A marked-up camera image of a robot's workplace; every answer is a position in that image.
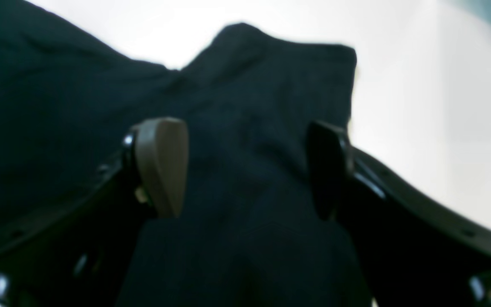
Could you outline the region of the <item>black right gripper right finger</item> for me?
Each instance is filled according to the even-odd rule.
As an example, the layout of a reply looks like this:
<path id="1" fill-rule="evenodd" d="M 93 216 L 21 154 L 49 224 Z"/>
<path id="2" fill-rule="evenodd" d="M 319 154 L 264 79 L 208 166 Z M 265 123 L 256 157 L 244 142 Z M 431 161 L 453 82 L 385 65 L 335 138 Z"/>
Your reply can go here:
<path id="1" fill-rule="evenodd" d="M 352 239 L 380 307 L 491 307 L 491 230 L 424 195 L 313 121 L 306 157 L 316 212 Z"/>

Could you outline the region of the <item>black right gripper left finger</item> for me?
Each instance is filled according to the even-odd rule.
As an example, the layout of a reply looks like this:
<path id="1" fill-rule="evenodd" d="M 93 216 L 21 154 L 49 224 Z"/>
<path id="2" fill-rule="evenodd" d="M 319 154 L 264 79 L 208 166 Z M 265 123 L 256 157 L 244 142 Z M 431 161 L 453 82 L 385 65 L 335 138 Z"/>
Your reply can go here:
<path id="1" fill-rule="evenodd" d="M 144 223 L 182 212 L 188 156 L 184 120 L 145 120 L 77 191 L 0 223 L 0 307 L 113 306 Z"/>

